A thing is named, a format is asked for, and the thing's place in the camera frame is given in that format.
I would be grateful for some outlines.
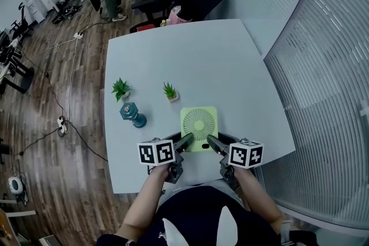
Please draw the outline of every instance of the wooden floor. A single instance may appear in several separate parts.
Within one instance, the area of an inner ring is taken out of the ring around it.
[[[61,45],[37,56],[33,62],[50,74],[51,84],[60,104],[68,110],[67,93],[75,48],[77,49],[70,95],[70,120],[88,145],[107,157],[104,132],[104,73],[108,41],[129,33],[129,28],[146,20],[144,14],[133,15],[130,4],[122,0],[128,19],[96,25],[78,41]],[[32,37],[23,42],[31,58],[50,46],[71,40],[78,23],[91,10],[89,1],[71,20],[52,24],[54,14],[34,27]],[[82,28],[88,17],[80,25]],[[91,22],[101,22],[99,14],[91,13]],[[22,61],[32,66],[26,59]],[[10,78],[19,83],[20,78]],[[18,153],[31,142],[57,128],[62,111],[57,106],[44,75],[36,70],[29,91],[21,94],[8,87],[0,98],[0,137]],[[0,194],[10,197],[7,179],[11,176],[12,158],[3,156],[0,165]],[[16,210],[36,210],[37,216],[18,219],[21,233],[32,240],[56,235],[62,245],[94,245],[103,233],[114,233],[135,198],[114,195],[108,163],[89,152],[74,130],[64,137],[54,133],[30,147],[20,157],[20,169],[26,178],[30,202]]]

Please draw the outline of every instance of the white round device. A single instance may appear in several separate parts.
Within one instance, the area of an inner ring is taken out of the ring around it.
[[[9,178],[9,186],[12,194],[20,195],[23,193],[23,183],[17,176],[12,176]]]

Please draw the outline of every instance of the white cube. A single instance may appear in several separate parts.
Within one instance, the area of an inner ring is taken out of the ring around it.
[[[245,169],[257,167],[263,164],[264,144],[248,141],[237,142],[229,145],[228,165]]]
[[[141,142],[137,144],[137,149],[142,165],[159,166],[175,161],[172,140]]]

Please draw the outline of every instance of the small green succulent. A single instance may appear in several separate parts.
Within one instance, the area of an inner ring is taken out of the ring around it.
[[[167,96],[169,100],[174,99],[176,97],[177,93],[175,89],[172,87],[172,85],[169,84],[169,82],[167,82],[167,84],[165,84],[164,82],[163,89],[164,89],[165,95]]]
[[[116,101],[119,101],[121,97],[130,90],[127,81],[123,82],[123,80],[119,78],[119,80],[113,84],[113,91],[111,93],[115,92]]]

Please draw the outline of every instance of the green square fan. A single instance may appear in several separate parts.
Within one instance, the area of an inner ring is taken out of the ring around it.
[[[187,152],[212,151],[206,137],[211,134],[218,137],[218,117],[215,107],[183,108],[180,110],[180,133],[194,134],[194,142]]]

